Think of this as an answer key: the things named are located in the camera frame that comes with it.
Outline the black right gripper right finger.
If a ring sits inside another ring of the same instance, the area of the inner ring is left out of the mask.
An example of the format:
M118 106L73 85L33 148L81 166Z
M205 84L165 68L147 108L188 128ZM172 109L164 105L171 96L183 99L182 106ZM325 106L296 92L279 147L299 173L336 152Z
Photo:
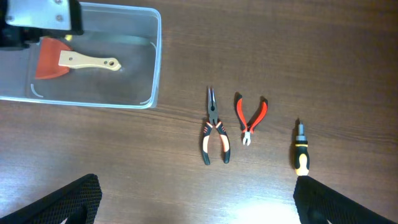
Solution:
M297 177L293 198L304 224L394 224L307 175Z

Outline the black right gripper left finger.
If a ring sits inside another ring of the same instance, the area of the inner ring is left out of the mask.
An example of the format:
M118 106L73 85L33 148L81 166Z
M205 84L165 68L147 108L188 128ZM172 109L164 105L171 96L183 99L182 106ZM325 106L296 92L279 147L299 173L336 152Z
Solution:
M1 223L94 223L101 199L98 176L86 174L2 217Z

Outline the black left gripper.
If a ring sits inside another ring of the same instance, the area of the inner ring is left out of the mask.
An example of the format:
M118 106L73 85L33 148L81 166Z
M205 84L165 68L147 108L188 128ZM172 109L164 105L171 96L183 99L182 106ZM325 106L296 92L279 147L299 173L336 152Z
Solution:
M1 50L24 50L37 43L43 32L38 28L11 26L6 23L7 0L1 0Z

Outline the orange scraper wooden handle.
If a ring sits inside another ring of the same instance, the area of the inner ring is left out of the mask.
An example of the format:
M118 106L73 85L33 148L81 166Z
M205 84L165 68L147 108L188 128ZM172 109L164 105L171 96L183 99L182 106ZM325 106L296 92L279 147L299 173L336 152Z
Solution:
M60 40L45 37L41 40L35 79L47 80L67 74L70 69L102 68L117 71L121 64L116 58L99 58L73 51Z

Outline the metal file yellow black handle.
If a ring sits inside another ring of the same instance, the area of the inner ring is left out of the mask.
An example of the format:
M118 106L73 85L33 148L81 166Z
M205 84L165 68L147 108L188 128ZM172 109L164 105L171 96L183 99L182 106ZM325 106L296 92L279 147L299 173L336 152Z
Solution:
M71 42L77 40L92 40L109 43L130 44L130 45L153 45L149 39L133 36L133 35L120 35L111 34L107 32L85 32L83 35L66 35L64 39Z

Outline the clear plastic container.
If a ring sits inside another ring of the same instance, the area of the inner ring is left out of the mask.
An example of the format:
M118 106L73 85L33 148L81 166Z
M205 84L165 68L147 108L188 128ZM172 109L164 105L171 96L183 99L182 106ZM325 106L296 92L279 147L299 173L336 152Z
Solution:
M1 50L1 99L53 105L146 109L155 106L162 56L162 18L148 7L81 2L83 34L107 32L149 39L153 45L130 45L64 39L57 30L42 30L39 41L24 50ZM41 40L60 40L73 51L99 58L116 58L117 71L70 69L57 78L36 80Z

